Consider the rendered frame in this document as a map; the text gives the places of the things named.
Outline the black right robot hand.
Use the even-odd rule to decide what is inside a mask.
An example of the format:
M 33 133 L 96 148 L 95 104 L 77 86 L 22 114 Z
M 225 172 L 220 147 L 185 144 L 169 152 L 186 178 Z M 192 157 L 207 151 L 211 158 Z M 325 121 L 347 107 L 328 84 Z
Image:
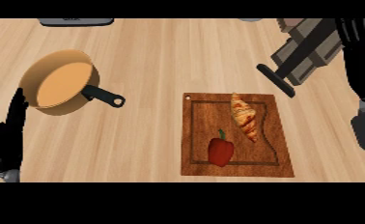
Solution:
M 337 18 L 336 24 L 343 42 L 347 83 L 365 101 L 365 18 Z

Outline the golden croissant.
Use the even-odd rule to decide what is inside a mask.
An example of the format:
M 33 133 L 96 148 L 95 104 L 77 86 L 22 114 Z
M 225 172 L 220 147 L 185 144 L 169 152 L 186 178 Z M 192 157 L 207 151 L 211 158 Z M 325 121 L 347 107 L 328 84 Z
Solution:
M 257 142 L 257 111 L 237 93 L 231 95 L 231 116 L 247 138 Z

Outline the brown wooden cutting board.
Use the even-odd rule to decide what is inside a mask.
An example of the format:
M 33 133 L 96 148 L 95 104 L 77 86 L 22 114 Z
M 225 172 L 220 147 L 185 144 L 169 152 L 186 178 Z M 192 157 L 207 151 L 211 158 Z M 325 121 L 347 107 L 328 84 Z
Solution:
M 182 175 L 293 178 L 294 170 L 274 95 L 241 94 L 257 111 L 259 140 L 253 142 L 231 116 L 231 94 L 182 95 Z M 209 144 L 225 135 L 234 144 L 229 163 L 209 161 Z

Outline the red bell pepper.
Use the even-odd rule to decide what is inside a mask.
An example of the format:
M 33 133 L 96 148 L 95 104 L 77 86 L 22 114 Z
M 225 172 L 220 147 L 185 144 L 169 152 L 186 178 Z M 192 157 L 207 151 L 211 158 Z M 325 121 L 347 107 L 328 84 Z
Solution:
M 219 138 L 213 138 L 209 144 L 209 162 L 225 167 L 234 156 L 234 143 L 225 140 L 225 132 L 219 129 Z

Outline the dark grey flat appliance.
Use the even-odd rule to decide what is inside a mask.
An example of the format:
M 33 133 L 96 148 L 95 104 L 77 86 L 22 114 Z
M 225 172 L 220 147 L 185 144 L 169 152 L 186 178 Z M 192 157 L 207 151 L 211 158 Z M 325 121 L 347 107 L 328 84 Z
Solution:
M 40 24 L 52 27 L 104 26 L 114 22 L 112 18 L 40 18 Z

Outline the grey tiered basket black frame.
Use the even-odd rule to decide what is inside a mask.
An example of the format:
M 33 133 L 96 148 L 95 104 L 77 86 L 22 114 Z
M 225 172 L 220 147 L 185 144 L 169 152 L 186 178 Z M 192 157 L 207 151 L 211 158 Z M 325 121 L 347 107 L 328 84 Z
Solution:
M 265 64 L 257 69 L 291 98 L 294 86 L 305 83 L 316 68 L 330 64 L 343 46 L 333 18 L 305 18 L 288 34 L 290 39 L 271 56 L 278 69 Z

